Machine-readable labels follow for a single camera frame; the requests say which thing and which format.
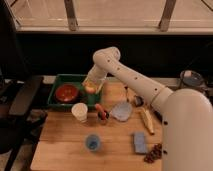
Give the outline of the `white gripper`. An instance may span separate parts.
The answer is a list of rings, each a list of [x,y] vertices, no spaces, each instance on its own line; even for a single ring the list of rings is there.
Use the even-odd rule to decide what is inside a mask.
[[[98,67],[97,65],[94,65],[91,68],[91,70],[88,72],[87,78],[93,83],[95,83],[94,85],[95,85],[96,94],[101,91],[106,77],[107,77],[107,72],[101,69],[100,67]],[[84,90],[85,90],[85,86],[91,86],[91,85],[90,85],[90,82],[87,79],[85,79],[82,82],[82,86],[84,87]]]

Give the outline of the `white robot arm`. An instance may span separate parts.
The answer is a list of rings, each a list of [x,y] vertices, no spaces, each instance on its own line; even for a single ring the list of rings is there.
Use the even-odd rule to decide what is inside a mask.
[[[116,47],[93,54],[83,85],[99,92],[108,74],[126,84],[162,115],[162,171],[213,171],[213,105],[201,92],[176,91],[119,62]]]

